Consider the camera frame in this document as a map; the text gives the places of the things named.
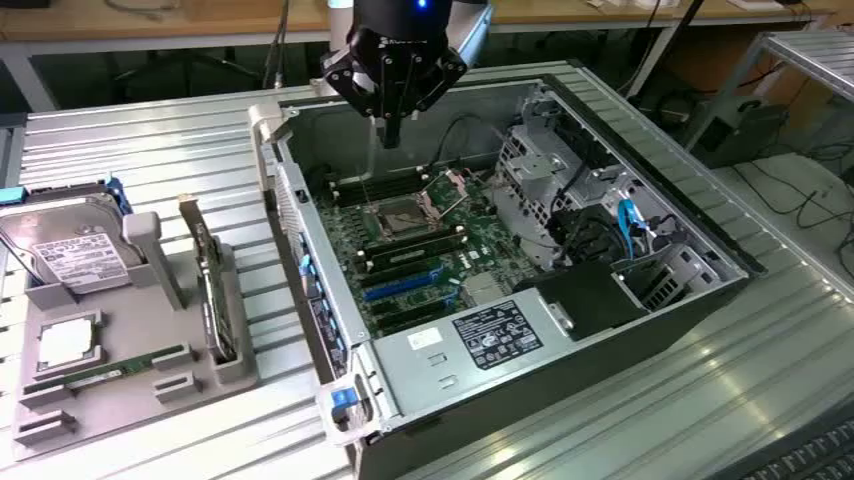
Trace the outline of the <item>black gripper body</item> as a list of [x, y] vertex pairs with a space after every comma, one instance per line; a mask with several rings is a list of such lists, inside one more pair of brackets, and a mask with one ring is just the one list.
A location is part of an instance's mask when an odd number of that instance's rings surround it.
[[370, 78], [391, 93], [406, 53], [436, 58], [452, 48], [448, 37], [450, 1], [358, 1], [354, 3], [351, 53]]

